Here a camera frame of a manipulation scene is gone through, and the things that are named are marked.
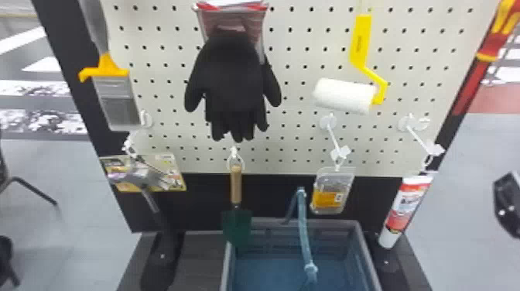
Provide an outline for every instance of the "red and white tube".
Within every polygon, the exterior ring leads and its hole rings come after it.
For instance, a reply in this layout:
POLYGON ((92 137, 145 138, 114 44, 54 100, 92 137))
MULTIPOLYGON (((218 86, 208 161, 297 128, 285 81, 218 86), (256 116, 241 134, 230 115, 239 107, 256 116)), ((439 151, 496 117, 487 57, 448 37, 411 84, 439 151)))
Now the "red and white tube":
POLYGON ((379 235, 381 247, 392 248, 395 245, 432 181, 433 176, 408 176, 402 180, 379 235))

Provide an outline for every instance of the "pegboard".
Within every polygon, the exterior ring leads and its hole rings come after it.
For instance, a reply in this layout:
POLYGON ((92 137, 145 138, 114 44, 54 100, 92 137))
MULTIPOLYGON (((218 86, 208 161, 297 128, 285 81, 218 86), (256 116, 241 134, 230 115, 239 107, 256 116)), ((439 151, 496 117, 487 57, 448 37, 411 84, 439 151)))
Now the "pegboard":
MULTIPOLYGON (((369 115, 336 111, 334 133, 352 153, 357 175, 400 176, 418 170, 425 153, 397 122, 409 112, 432 122, 419 135, 435 139, 498 4, 496 1, 371 1, 368 66, 389 81, 383 105, 369 115)), ((246 173, 314 174, 331 166, 333 148, 319 120, 330 111, 313 105, 317 80, 370 83, 348 63, 358 1, 273 0, 265 17, 265 51, 282 88, 282 105, 268 108, 267 132, 243 142, 246 173)), ((130 70, 140 109, 154 119, 135 138, 141 152, 171 151, 180 169, 226 172, 231 137, 215 142, 204 105, 183 107, 187 79, 203 40, 193 1, 102 0, 110 49, 130 70)))

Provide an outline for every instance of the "black glove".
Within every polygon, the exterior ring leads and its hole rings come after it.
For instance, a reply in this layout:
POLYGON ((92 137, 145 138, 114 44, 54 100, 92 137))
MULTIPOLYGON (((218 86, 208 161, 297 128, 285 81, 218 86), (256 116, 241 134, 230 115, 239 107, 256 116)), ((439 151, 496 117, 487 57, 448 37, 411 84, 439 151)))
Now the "black glove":
POLYGON ((246 33, 217 29, 200 51, 184 94, 184 107, 194 111, 200 99, 206 99, 206 121, 218 141, 231 131, 241 142, 254 137, 255 125, 268 128, 265 117, 267 97, 279 106, 280 86, 265 58, 261 65, 246 33))

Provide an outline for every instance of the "tile floor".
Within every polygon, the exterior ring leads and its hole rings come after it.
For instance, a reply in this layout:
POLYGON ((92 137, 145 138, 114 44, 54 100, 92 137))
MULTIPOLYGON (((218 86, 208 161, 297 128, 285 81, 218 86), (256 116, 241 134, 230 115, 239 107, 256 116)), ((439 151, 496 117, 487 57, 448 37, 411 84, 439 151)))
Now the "tile floor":
POLYGON ((492 183, 520 170, 520 115, 469 114, 407 231, 433 290, 518 290, 520 241, 493 213, 492 183))
POLYGON ((130 233, 91 144, 3 140, 2 150, 12 175, 60 204, 15 184, 0 195, 0 233, 15 242, 17 290, 116 290, 139 235, 130 233))

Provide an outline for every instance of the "chair leg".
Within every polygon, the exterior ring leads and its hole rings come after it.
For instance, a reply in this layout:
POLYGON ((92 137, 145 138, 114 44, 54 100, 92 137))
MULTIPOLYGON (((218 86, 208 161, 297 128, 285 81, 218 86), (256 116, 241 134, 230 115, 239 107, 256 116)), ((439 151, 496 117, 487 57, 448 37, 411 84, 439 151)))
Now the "chair leg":
POLYGON ((2 266, 3 272, 5 272, 7 277, 11 279, 12 285, 18 287, 20 285, 20 279, 16 275, 15 271, 12 269, 11 263, 4 256, 4 254, 0 254, 0 265, 2 266))
POLYGON ((33 185, 27 183, 27 181, 20 178, 19 176, 14 176, 14 177, 9 178, 9 180, 6 184, 9 185, 12 182, 18 182, 18 183, 22 184, 22 186, 31 190, 34 194, 42 197, 44 200, 48 201, 49 203, 51 203, 54 206, 56 206, 58 204, 58 202, 56 202, 53 198, 49 197, 48 195, 46 195, 44 192, 40 191, 38 188, 34 187, 33 185))

